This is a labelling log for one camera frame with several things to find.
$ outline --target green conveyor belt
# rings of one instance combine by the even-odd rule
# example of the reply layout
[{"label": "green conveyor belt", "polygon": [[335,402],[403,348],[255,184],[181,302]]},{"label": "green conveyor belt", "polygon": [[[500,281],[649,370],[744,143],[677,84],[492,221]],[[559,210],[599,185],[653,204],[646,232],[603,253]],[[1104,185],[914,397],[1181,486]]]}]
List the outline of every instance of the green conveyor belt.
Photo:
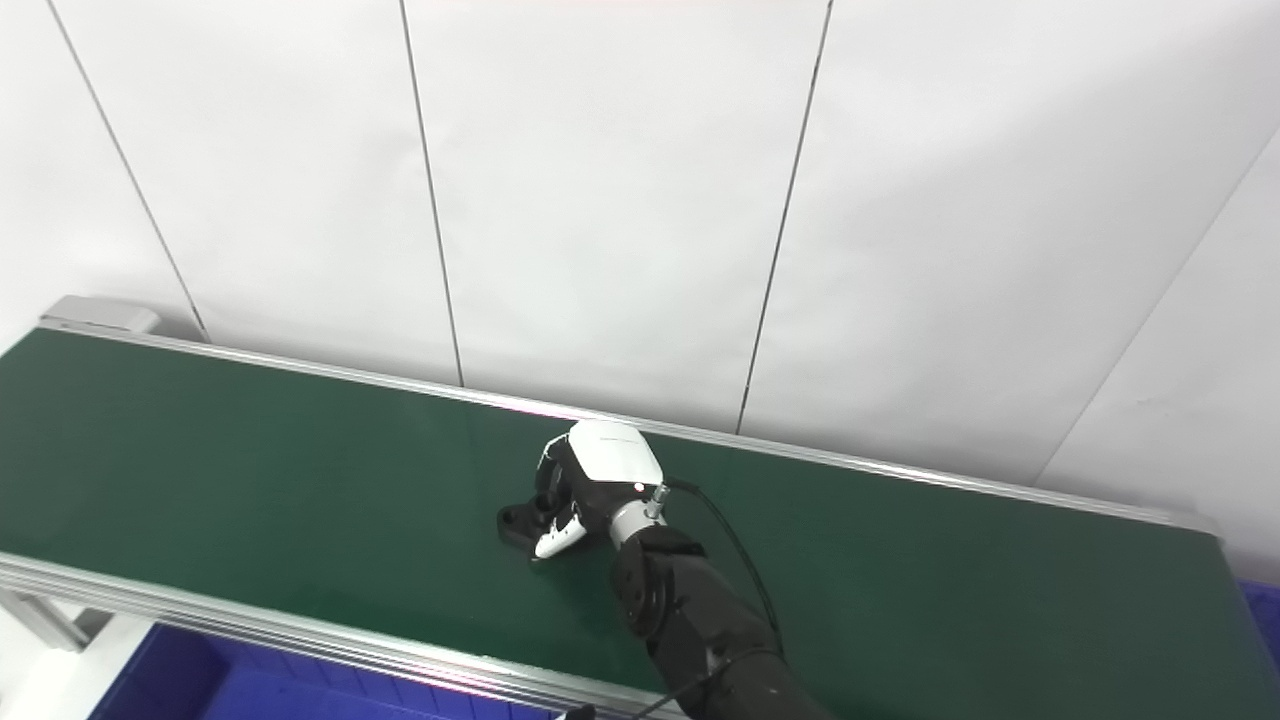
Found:
[{"label": "green conveyor belt", "polygon": [[[567,427],[37,329],[0,359],[0,551],[660,689],[612,548],[530,566],[497,539]],[[1280,716],[1208,534],[649,439],[733,521],[842,717]],[[703,509],[677,495],[668,518],[754,597]]]}]

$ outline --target blue plastic crate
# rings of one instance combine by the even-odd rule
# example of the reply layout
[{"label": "blue plastic crate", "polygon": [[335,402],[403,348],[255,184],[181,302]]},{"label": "blue plastic crate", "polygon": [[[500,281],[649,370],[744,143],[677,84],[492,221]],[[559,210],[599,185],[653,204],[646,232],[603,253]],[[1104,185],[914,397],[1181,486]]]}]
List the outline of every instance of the blue plastic crate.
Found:
[{"label": "blue plastic crate", "polygon": [[550,720],[305,655],[156,625],[91,720]]},{"label": "blue plastic crate", "polygon": [[1262,642],[1271,651],[1271,660],[1280,667],[1280,588],[1262,583],[1242,582],[1244,600],[1249,603],[1253,621],[1262,633]]}]

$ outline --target robotic arm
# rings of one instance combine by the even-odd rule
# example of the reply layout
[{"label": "robotic arm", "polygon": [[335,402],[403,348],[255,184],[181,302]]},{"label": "robotic arm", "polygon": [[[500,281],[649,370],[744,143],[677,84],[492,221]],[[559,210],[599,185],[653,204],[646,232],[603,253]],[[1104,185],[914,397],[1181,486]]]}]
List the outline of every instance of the robotic arm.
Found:
[{"label": "robotic arm", "polygon": [[[692,720],[832,720],[796,683],[773,629],[662,516],[669,487],[635,428],[582,420],[547,445],[536,495],[498,512],[499,536],[545,560],[591,536],[618,553],[609,584]],[[567,715],[589,719],[594,708]]]}]

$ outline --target wall panel seam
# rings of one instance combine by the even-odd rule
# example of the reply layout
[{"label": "wall panel seam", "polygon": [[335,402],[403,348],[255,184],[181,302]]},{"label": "wall panel seam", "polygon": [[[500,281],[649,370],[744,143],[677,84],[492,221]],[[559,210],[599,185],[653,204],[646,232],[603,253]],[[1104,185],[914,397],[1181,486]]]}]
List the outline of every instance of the wall panel seam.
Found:
[{"label": "wall panel seam", "polygon": [[408,79],[413,86],[413,110],[417,115],[417,135],[422,146],[422,165],[426,168],[426,192],[431,202],[431,225],[435,229],[435,251],[440,259],[440,279],[444,283],[444,307],[449,314],[449,337],[453,342],[453,363],[458,370],[458,387],[466,387],[462,378],[462,351],[458,347],[457,320],[453,316],[453,295],[449,291],[449,268],[444,261],[444,236],[440,233],[440,213],[435,205],[435,179],[431,176],[431,156],[426,147],[426,126],[422,122],[422,96],[417,86],[417,61],[413,59],[413,40],[408,31],[408,13],[404,0],[397,0],[401,13],[401,27],[404,31],[404,53],[408,60]]},{"label": "wall panel seam", "polygon": [[1133,334],[1129,336],[1129,341],[1125,342],[1124,347],[1116,355],[1115,363],[1112,363],[1111,368],[1107,369],[1106,373],[1103,373],[1102,380],[1098,382],[1097,387],[1093,388],[1093,392],[1089,395],[1089,398],[1080,405],[1079,413],[1076,413],[1075,418],[1071,420],[1071,424],[1062,433],[1062,437],[1059,438],[1057,445],[1053,446],[1052,452],[1048,454],[1048,457],[1044,460],[1044,464],[1041,465],[1039,471],[1032,477],[1030,487],[1039,486],[1041,480],[1044,478],[1044,471],[1048,470],[1048,466],[1053,462],[1053,459],[1057,457],[1057,454],[1062,450],[1062,446],[1066,445],[1066,439],[1075,430],[1075,427],[1080,424],[1080,419],[1084,418],[1085,413],[1088,413],[1089,406],[1092,406],[1094,400],[1097,400],[1098,395],[1102,392],[1102,388],[1106,387],[1107,380],[1110,380],[1111,377],[1115,374],[1116,368],[1119,368],[1120,363],[1124,361],[1125,355],[1129,354],[1129,350],[1133,347],[1134,342],[1142,334],[1142,331],[1151,322],[1151,318],[1156,314],[1156,310],[1160,309],[1160,305],[1165,301],[1165,297],[1169,296],[1169,291],[1174,287],[1174,284],[1178,282],[1178,278],[1181,277],[1183,272],[1187,269],[1187,265],[1190,264],[1192,258],[1196,255],[1197,251],[1199,251],[1201,246],[1204,243],[1204,238],[1208,237],[1210,232],[1212,232],[1213,229],[1213,225],[1217,224],[1217,220],[1222,217],[1222,213],[1231,204],[1231,199],[1234,199],[1235,193],[1239,192],[1240,186],[1244,183],[1244,179],[1248,178],[1249,173],[1253,172],[1253,167],[1258,164],[1258,159],[1262,158],[1262,154],[1266,152],[1266,149],[1271,145],[1271,142],[1275,141],[1277,135],[1280,135],[1280,124],[1277,124],[1276,129],[1274,129],[1271,135],[1267,136],[1267,140],[1262,142],[1262,146],[1258,149],[1257,154],[1254,154],[1253,159],[1249,160],[1249,163],[1245,165],[1244,172],[1240,173],[1240,176],[1235,179],[1235,183],[1231,184],[1231,190],[1226,192],[1226,196],[1219,205],[1217,211],[1213,213],[1213,217],[1210,219],[1208,224],[1204,225],[1204,231],[1201,232],[1199,238],[1197,238],[1196,243],[1192,245],[1190,250],[1183,258],[1183,261],[1178,265],[1178,269],[1169,278],[1169,282],[1165,284],[1165,288],[1160,292],[1158,296],[1156,296],[1156,300],[1151,304],[1151,307],[1147,310],[1146,316],[1143,316],[1142,322],[1138,323],[1138,327],[1134,329]]},{"label": "wall panel seam", "polygon": [[822,68],[822,54],[827,47],[827,28],[831,27],[831,12],[835,0],[827,0],[826,15],[822,19],[822,33],[818,37],[818,51],[813,61],[813,74],[809,78],[809,94],[805,96],[804,114],[800,117],[800,135],[796,138],[796,151],[791,160],[791,176],[787,179],[787,192],[782,200],[782,217],[778,220],[778,234],[773,241],[773,258],[769,260],[769,274],[764,282],[764,297],[760,301],[760,319],[755,325],[755,341],[751,343],[751,359],[746,365],[746,382],[742,384],[742,402],[737,409],[737,423],[733,434],[742,433],[742,418],[746,415],[746,401],[751,393],[751,377],[755,374],[755,359],[760,352],[760,337],[764,334],[764,316],[769,310],[769,295],[773,292],[773,277],[778,269],[778,252],[782,250],[782,236],[787,228],[787,211],[791,209],[791,195],[796,186],[796,172],[800,169],[800,154],[804,150],[804,136],[809,128],[809,111],[813,108],[814,90],[818,87],[818,70]]},{"label": "wall panel seam", "polygon": [[182,293],[187,299],[187,306],[191,309],[191,315],[196,320],[200,336],[205,340],[205,342],[212,342],[209,337],[209,328],[205,327],[205,320],[200,316],[200,309],[196,307],[196,300],[192,297],[191,290],[187,287],[187,281],[182,277],[182,270],[178,269],[178,261],[169,250],[169,242],[164,238],[164,233],[160,231],[160,224],[156,222],[155,213],[151,211],[151,204],[147,202],[147,197],[142,192],[142,186],[138,183],[138,177],[133,173],[133,165],[129,164],[129,159],[124,154],[124,147],[120,145],[120,140],[115,135],[115,128],[111,127],[111,122],[106,117],[106,109],[102,106],[102,101],[99,99],[97,91],[93,90],[93,83],[88,78],[84,63],[81,61],[79,53],[76,51],[76,46],[72,44],[72,37],[70,33],[67,32],[63,17],[59,14],[58,8],[54,6],[54,0],[45,0],[45,5],[52,14],[54,23],[58,24],[58,32],[63,36],[63,42],[67,45],[67,50],[72,55],[72,61],[76,63],[76,70],[84,82],[84,88],[88,90],[90,99],[93,101],[93,108],[97,110],[97,117],[102,120],[102,127],[106,128],[108,137],[111,138],[111,146],[115,147],[115,154],[120,159],[120,164],[124,165],[124,173],[129,177],[129,184],[133,186],[133,192],[137,195],[138,202],[142,205],[142,211],[146,214],[147,222],[151,224],[151,231],[155,232],[156,240],[160,242],[160,249],[164,251],[164,256],[169,261],[169,268],[173,269],[174,278],[178,281],[178,287],[182,288]]}]

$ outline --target white panel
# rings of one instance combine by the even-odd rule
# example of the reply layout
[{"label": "white panel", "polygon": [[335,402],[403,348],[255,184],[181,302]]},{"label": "white panel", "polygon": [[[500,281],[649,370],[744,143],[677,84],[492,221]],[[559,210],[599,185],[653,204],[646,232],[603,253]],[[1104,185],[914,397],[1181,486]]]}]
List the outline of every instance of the white panel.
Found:
[{"label": "white panel", "polygon": [[191,310],[49,8],[0,3],[0,351],[63,295]]},{"label": "white panel", "polygon": [[1277,88],[1274,0],[837,3],[742,432],[1032,482]]},{"label": "white panel", "polygon": [[1231,197],[1039,486],[1197,510],[1280,583],[1280,137]]},{"label": "white panel", "polygon": [[820,0],[411,0],[468,386],[732,428]]},{"label": "white panel", "polygon": [[214,342],[457,379],[394,1],[58,6]]}]

